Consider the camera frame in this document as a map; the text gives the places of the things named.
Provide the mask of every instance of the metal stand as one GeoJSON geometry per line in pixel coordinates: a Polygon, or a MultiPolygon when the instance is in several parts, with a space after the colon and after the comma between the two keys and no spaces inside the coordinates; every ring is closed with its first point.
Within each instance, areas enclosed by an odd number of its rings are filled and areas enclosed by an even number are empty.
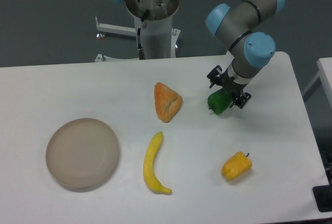
{"type": "MultiPolygon", "coordinates": [[[[124,35],[129,37],[135,37],[137,36],[135,28],[128,28],[123,26],[117,26],[117,25],[111,25],[111,24],[105,24],[105,23],[98,23],[97,17],[95,18],[96,28],[98,31],[98,34],[96,35],[97,39],[104,39],[106,36],[106,33],[109,34],[116,34],[116,35],[124,35]]],[[[178,48],[176,45],[177,39],[180,35],[181,30],[178,29],[172,29],[172,39],[171,39],[171,57],[170,58],[176,58],[175,50],[178,48]]],[[[98,54],[95,62],[105,62],[105,61],[117,61],[117,60],[138,60],[138,58],[133,59],[117,59],[117,58],[111,58],[106,57],[103,54],[98,54]]]]}

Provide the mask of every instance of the black cable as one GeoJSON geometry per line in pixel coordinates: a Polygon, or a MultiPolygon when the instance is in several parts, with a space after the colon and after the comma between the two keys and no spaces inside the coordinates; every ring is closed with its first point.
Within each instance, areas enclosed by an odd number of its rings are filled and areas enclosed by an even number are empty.
{"type": "Polygon", "coordinates": [[[142,48],[142,45],[141,45],[141,25],[143,24],[144,20],[149,16],[150,14],[150,11],[149,10],[145,10],[142,18],[141,18],[141,24],[140,26],[137,28],[137,46],[138,46],[138,49],[141,49],[142,48]]]}

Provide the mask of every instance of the white table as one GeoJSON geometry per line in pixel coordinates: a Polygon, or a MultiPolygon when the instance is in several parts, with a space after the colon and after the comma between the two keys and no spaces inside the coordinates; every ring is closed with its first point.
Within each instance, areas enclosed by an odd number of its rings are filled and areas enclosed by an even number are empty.
{"type": "Polygon", "coordinates": [[[331,217],[320,213],[312,187],[327,179],[287,54],[246,87],[243,108],[214,115],[206,75],[226,68],[229,55],[146,61],[0,68],[0,223],[227,223],[248,224],[331,217]],[[162,82],[184,103],[170,123],[154,109],[162,82]],[[74,193],[47,170],[52,134],[82,117],[109,124],[120,142],[111,179],[74,193]],[[155,195],[143,179],[152,136],[164,132],[155,163],[171,196],[155,195]],[[253,168],[234,182],[220,175],[237,151],[253,168]]]}
{"type": "Polygon", "coordinates": [[[327,99],[332,107],[332,58],[320,58],[317,66],[327,99]]]}
{"type": "Polygon", "coordinates": [[[320,85],[323,85],[327,99],[332,107],[332,58],[320,58],[317,61],[318,72],[302,91],[303,100],[306,101],[320,85]]]}

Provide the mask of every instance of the yellow bell pepper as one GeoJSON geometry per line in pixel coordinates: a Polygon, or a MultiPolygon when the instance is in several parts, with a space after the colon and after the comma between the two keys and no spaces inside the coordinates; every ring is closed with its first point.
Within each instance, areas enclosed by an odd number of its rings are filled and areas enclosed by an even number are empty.
{"type": "Polygon", "coordinates": [[[243,152],[239,151],[224,164],[222,175],[228,181],[231,181],[249,170],[252,166],[253,164],[250,159],[243,152]]]}

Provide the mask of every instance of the orange food item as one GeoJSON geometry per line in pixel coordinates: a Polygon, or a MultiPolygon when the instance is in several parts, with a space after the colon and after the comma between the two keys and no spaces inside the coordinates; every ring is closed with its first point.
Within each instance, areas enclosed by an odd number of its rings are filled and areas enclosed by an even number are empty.
{"type": "Polygon", "coordinates": [[[155,84],[155,107],[158,117],[165,123],[171,121],[182,106],[182,97],[161,82],[155,84]]]}

